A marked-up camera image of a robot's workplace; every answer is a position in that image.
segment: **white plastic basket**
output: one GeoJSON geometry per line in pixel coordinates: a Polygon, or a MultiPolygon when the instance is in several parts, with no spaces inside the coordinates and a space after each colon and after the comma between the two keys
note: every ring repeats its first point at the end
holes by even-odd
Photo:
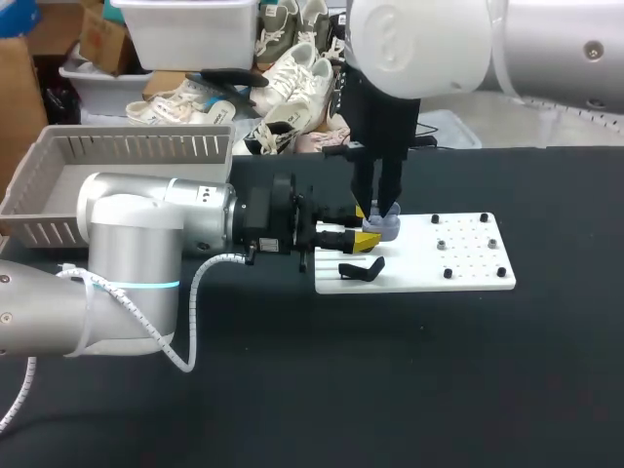
{"type": "Polygon", "coordinates": [[[121,8],[143,68],[251,69],[257,0],[111,0],[121,8]]]}
{"type": "Polygon", "coordinates": [[[117,116],[126,115],[126,106],[129,103],[143,100],[143,89],[152,76],[149,73],[120,75],[115,78],[104,73],[85,73],[77,71],[72,61],[59,68],[58,74],[71,82],[87,112],[117,116]]]}

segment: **screw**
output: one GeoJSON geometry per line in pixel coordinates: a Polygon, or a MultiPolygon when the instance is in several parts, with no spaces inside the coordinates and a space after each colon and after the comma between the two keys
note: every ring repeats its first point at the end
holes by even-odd
{"type": "Polygon", "coordinates": [[[585,44],[585,56],[589,60],[598,60],[605,54],[605,46],[598,41],[590,41],[585,44]]]}

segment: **black tabletop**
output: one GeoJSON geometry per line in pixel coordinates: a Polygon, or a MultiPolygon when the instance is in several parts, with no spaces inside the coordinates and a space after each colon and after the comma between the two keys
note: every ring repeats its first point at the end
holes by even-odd
{"type": "MultiPolygon", "coordinates": [[[[337,160],[240,160],[232,183],[274,172],[348,200],[337,160]]],[[[194,372],[162,353],[41,359],[0,467],[621,467],[623,176],[621,149],[419,152],[404,213],[495,213],[514,291],[320,296],[294,256],[219,265],[194,372]]],[[[69,255],[18,250],[51,271],[69,255]]],[[[2,414],[24,364],[0,363],[2,414]]]]}

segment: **plastic container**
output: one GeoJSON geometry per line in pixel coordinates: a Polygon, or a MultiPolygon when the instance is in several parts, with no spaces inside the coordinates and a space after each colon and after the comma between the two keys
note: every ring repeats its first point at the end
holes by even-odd
{"type": "Polygon", "coordinates": [[[257,0],[111,0],[147,70],[251,69],[257,0]]]}
{"type": "Polygon", "coordinates": [[[76,89],[84,109],[96,115],[126,115],[126,106],[143,100],[142,91],[152,74],[120,75],[117,78],[106,73],[85,73],[76,70],[76,64],[68,61],[58,69],[76,89]]]}
{"type": "Polygon", "coordinates": [[[224,183],[232,169],[230,126],[46,127],[19,163],[0,221],[29,248],[83,248],[78,193],[94,173],[224,183]]]}

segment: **white pegboard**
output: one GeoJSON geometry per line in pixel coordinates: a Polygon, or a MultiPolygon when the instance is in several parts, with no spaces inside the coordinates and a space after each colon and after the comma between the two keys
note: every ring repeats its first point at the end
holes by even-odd
{"type": "MultiPolygon", "coordinates": [[[[499,291],[516,287],[505,245],[493,214],[481,222],[481,213],[440,214],[440,222],[431,222],[430,214],[402,215],[399,237],[382,243],[371,253],[347,255],[317,249],[315,285],[320,294],[362,293],[436,293],[453,291],[499,291]],[[489,241],[496,241],[491,249],[489,241]],[[438,249],[445,241],[446,248],[438,249]],[[338,264],[350,263],[369,268],[380,256],[386,266],[372,283],[343,280],[338,264]],[[497,275],[499,268],[506,275],[497,275]],[[452,277],[445,278],[446,269],[452,277]]],[[[318,231],[343,231],[334,224],[319,224],[318,231]]]]}

